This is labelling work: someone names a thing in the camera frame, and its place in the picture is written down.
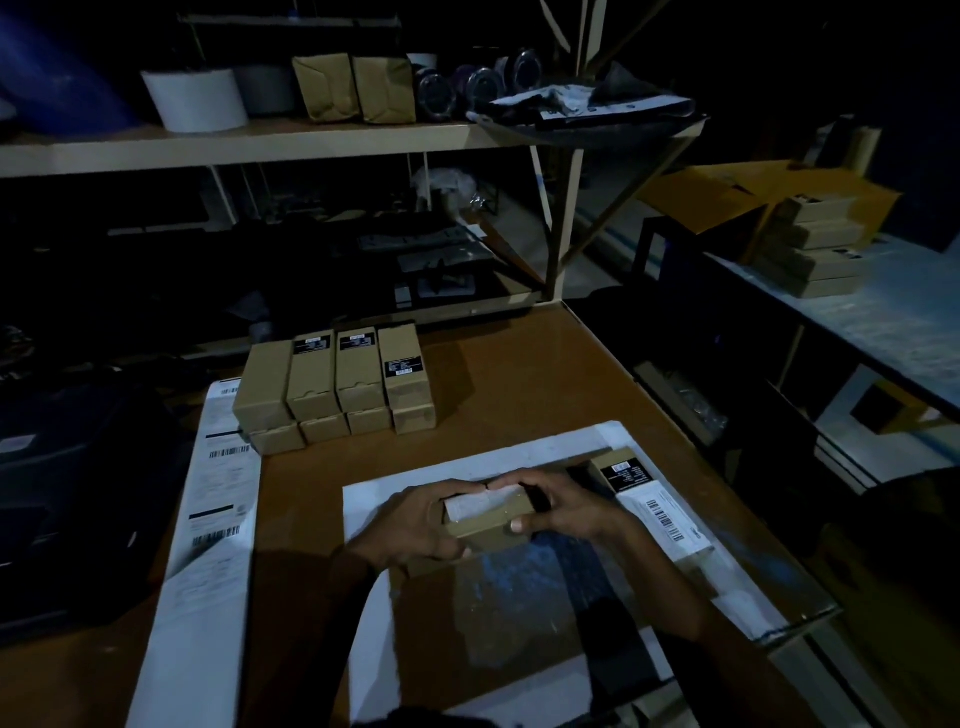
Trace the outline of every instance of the brown table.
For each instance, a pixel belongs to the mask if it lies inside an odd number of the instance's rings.
[[[425,333],[435,430],[334,440],[264,463],[244,670],[245,722],[269,721],[284,692],[281,657],[298,643],[325,557],[343,542],[352,483],[619,420],[798,630],[836,610],[828,594],[749,511],[592,334],[555,304],[506,321]],[[157,559],[157,576],[166,563]],[[99,629],[0,650],[0,716],[9,725],[122,726],[156,595]],[[251,712],[251,705],[258,710]],[[337,724],[348,703],[341,686]]]

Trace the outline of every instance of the cardboard box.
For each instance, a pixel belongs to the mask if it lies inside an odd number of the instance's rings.
[[[383,383],[390,406],[398,410],[432,403],[430,380],[423,369],[417,327],[407,324],[382,328],[379,334]]]
[[[663,552],[681,569],[695,568],[713,551],[707,535],[630,448],[592,458],[588,472],[616,493],[620,504],[640,519]]]
[[[766,255],[761,255],[751,266],[755,271],[772,281],[798,299],[820,299],[826,296],[847,296],[855,293],[863,285],[863,278],[851,276],[839,279],[804,280],[779,266]]]
[[[407,407],[394,410],[394,428],[397,435],[433,429],[437,426],[437,410],[433,404],[421,404],[419,407]]]
[[[885,379],[867,390],[851,414],[877,435],[915,432],[950,424],[940,410]]]
[[[787,225],[772,220],[764,236],[768,242],[789,245],[800,250],[851,248],[863,234],[863,226],[849,220],[827,220],[819,223]]]
[[[306,447],[297,423],[285,427],[278,427],[277,429],[270,429],[265,432],[251,432],[250,442],[253,445],[253,449],[264,457],[267,455],[279,455],[282,452],[290,452],[291,450],[304,449]]]
[[[294,71],[306,112],[313,121],[347,121],[360,115],[350,56],[294,58]]]
[[[387,407],[367,409],[363,412],[348,412],[347,420],[350,423],[350,433],[354,435],[365,435],[368,432],[390,429],[394,423]]]
[[[787,273],[803,280],[863,277],[870,271],[867,258],[849,248],[798,251],[786,245],[768,243],[762,254]]]
[[[303,437],[311,445],[350,435],[347,415],[344,414],[332,415],[319,420],[308,420],[305,423],[300,423],[300,430],[303,432]]]
[[[775,216],[784,223],[814,223],[846,220],[853,197],[795,195],[777,205]]]
[[[333,331],[319,331],[294,339],[287,385],[287,406],[298,422],[333,417],[337,402]]]
[[[702,248],[749,263],[774,209],[799,194],[853,198],[848,218],[863,226],[857,248],[873,241],[900,196],[850,170],[797,169],[784,160],[687,167],[650,181],[637,198],[679,223]]]
[[[247,358],[233,415],[245,432],[284,427],[294,421],[287,409],[287,381],[293,343],[254,344]]]
[[[455,496],[436,503],[435,508],[430,512],[430,520],[450,536],[464,542],[470,549],[470,556],[458,561],[411,559],[407,564],[410,575],[420,576],[437,569],[462,564],[485,553],[503,551],[529,542],[529,535],[516,534],[510,530],[510,521],[517,516],[534,512],[533,503],[530,502],[526,491],[520,486],[518,489],[511,489],[508,493],[504,493],[503,497],[498,496],[498,493],[498,491],[488,491],[477,496]],[[464,511],[484,512],[454,521],[447,510],[448,504],[451,504],[451,508],[454,505],[460,506]]]
[[[385,407],[376,329],[337,334],[337,400],[344,412]]]
[[[414,72],[407,59],[355,58],[353,77],[364,121],[370,124],[417,121]]]

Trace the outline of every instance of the person's right hand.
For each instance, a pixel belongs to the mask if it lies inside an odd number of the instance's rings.
[[[523,469],[501,475],[487,488],[495,491],[518,483],[540,488],[549,498],[551,509],[513,519],[510,528],[515,533],[550,530],[577,539],[600,541],[619,529],[624,517],[629,518],[616,502],[582,488],[566,473]]]

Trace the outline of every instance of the metal shelf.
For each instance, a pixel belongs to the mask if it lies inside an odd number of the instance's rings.
[[[465,122],[376,127],[317,125],[306,119],[254,119],[243,129],[210,134],[174,134],[154,126],[72,140],[24,133],[0,144],[0,178],[452,152],[529,144],[518,134],[486,130]]]

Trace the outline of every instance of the blue object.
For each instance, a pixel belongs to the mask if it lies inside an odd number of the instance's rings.
[[[39,29],[2,12],[0,95],[34,132],[113,133],[141,124],[92,68]]]

